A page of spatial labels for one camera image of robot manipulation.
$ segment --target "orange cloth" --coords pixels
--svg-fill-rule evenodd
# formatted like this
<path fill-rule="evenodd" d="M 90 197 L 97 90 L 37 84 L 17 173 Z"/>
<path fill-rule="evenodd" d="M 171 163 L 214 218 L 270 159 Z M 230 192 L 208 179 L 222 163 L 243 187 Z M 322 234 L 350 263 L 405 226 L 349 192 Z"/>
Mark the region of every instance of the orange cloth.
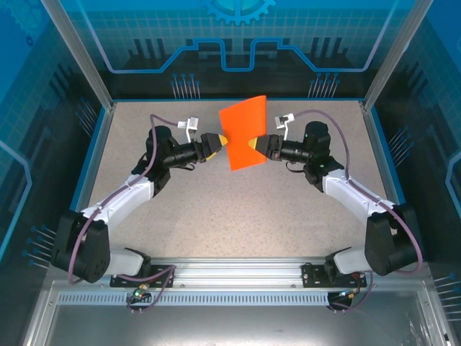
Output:
<path fill-rule="evenodd" d="M 226 146 L 230 170 L 263 164 L 266 157 L 252 149 L 248 142 L 266 134 L 266 97 L 258 96 L 247 99 L 219 112 L 224 136 L 228 139 Z"/>

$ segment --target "white bracket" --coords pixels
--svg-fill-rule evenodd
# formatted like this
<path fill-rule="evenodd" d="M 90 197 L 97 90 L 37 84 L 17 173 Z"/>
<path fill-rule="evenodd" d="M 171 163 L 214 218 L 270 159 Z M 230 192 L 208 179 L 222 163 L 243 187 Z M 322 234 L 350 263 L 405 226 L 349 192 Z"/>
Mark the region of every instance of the white bracket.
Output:
<path fill-rule="evenodd" d="M 277 130 L 285 129 L 285 133 L 283 135 L 283 140 L 286 141 L 288 137 L 288 123 L 295 121 L 295 116 L 293 113 L 286 114 L 286 115 L 279 115 L 275 117 L 275 125 L 277 126 Z"/>
<path fill-rule="evenodd" d="M 189 117 L 187 121 L 178 121 L 178 128 L 186 129 L 187 143 L 190 143 L 190 135 L 193 135 L 197 132 L 199 127 L 199 118 L 198 117 Z"/>

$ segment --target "speckled table surface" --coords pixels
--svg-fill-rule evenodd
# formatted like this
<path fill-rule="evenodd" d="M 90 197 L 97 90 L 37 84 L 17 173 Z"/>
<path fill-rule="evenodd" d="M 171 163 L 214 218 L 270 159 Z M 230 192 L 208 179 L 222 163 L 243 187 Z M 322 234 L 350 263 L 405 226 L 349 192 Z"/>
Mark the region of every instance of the speckled table surface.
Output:
<path fill-rule="evenodd" d="M 237 101 L 119 103 L 109 131 L 91 204 L 119 187 L 145 151 L 149 115 L 167 120 L 197 116 L 199 131 L 222 133 L 219 110 Z M 274 117 L 318 109 L 331 114 L 351 151 L 351 174 L 385 196 L 367 130 L 356 101 L 269 101 L 267 132 Z M 300 140 L 308 120 L 290 127 Z M 345 163 L 344 147 L 329 125 L 331 153 Z M 185 132 L 173 129 L 180 143 Z M 363 244 L 364 226 L 340 203 L 309 185 L 280 162 L 231 172 L 225 150 L 193 172 L 172 169 L 171 180 L 153 200 L 130 214 L 110 235 L 111 247 L 131 247 L 153 257 L 325 256 Z"/>

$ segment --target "glass panel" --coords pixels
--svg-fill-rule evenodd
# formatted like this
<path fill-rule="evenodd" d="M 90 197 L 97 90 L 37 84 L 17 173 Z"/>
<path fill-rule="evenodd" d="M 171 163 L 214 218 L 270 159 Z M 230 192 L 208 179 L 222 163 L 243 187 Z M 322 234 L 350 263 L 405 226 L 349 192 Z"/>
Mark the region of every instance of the glass panel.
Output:
<path fill-rule="evenodd" d="M 432 4 L 376 104 L 435 278 L 461 276 L 460 11 L 458 1 Z M 453 282 L 443 282 L 451 285 L 440 288 L 449 291 L 442 302 L 447 312 L 459 313 Z M 457 317 L 448 315 L 460 333 Z"/>
<path fill-rule="evenodd" d="M 63 5 L 112 96 L 363 97 L 413 0 Z"/>
<path fill-rule="evenodd" d="M 101 105 L 41 3 L 1 5 L 0 329 L 20 345 L 53 242 L 32 227 L 68 209 Z"/>

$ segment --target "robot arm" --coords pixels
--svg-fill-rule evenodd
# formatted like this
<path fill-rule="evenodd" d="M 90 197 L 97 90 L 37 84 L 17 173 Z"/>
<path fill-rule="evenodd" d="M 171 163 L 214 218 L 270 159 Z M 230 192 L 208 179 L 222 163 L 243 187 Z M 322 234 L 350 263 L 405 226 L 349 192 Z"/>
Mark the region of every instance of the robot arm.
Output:
<path fill-rule="evenodd" d="M 149 131 L 146 140 L 146 154 L 141 158 L 131 175 L 122 184 L 122 191 L 115 190 L 107 198 L 95 205 L 83 209 L 80 213 L 72 210 L 64 213 L 58 224 L 55 243 L 51 254 L 51 264 L 68 271 L 71 254 L 77 237 L 84 224 L 99 209 L 93 218 L 73 266 L 73 273 L 94 283 L 103 275 L 139 275 L 148 276 L 151 259 L 145 254 L 131 249 L 111 249 L 111 232 L 139 205 L 154 198 L 170 179 L 171 168 L 185 168 L 188 164 L 206 162 L 227 143 L 224 136 L 215 133 L 201 135 L 201 142 L 190 140 L 178 144 L 165 126 L 156 126 L 157 152 L 152 167 L 139 178 L 149 166 L 153 156 L 153 134 Z"/>
<path fill-rule="evenodd" d="M 286 123 L 292 120 L 292 115 L 277 117 L 277 127 L 286 131 Z M 350 177 L 330 156 L 331 138 L 326 124 L 308 123 L 303 142 L 288 141 L 286 135 L 285 132 L 285 136 L 261 136 L 251 140 L 249 145 L 271 160 L 304 164 L 307 181 L 338 200 L 366 226 L 364 247 L 343 249 L 327 256 L 325 270 L 331 282 L 335 277 L 352 272 L 374 270 L 379 275 L 387 275 L 417 260 L 407 233 L 387 210 L 397 213 L 416 231 L 418 225 L 412 208 L 396 205 Z"/>

